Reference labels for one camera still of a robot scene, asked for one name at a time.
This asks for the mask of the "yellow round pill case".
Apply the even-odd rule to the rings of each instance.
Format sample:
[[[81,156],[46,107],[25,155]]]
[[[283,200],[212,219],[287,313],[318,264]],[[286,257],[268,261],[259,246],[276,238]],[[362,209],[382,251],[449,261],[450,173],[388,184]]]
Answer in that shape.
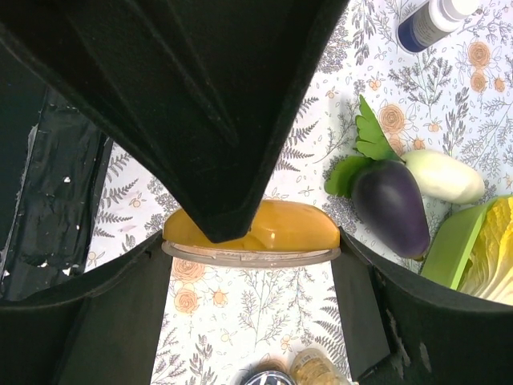
[[[322,210],[300,202],[263,200],[248,232],[213,243],[183,209],[164,223],[162,250],[186,261],[236,268],[315,265],[341,255],[341,232]]]

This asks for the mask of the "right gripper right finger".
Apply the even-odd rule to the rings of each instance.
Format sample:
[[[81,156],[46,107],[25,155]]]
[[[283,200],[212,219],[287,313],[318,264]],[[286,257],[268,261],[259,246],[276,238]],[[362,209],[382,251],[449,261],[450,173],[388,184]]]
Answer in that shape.
[[[347,233],[331,262],[360,384],[510,384],[512,308],[440,286]]]

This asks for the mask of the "white blue pill bottle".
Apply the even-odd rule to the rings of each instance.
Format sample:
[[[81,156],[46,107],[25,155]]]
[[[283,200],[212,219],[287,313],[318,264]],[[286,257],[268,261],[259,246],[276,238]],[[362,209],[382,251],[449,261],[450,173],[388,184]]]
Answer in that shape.
[[[422,52],[457,30],[479,4],[478,0],[425,1],[398,25],[398,43],[407,52]]]

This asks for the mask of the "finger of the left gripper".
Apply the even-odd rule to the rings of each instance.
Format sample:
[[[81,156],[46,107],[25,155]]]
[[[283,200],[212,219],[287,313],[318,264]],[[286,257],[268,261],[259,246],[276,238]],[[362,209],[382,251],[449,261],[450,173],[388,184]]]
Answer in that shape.
[[[215,243],[251,225],[344,1],[4,1],[2,44]]]

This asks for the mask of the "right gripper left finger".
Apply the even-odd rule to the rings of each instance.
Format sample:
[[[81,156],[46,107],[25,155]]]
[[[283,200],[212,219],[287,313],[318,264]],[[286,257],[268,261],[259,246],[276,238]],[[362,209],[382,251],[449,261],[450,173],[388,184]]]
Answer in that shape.
[[[77,278],[1,302],[3,384],[149,384],[172,257],[156,233]]]

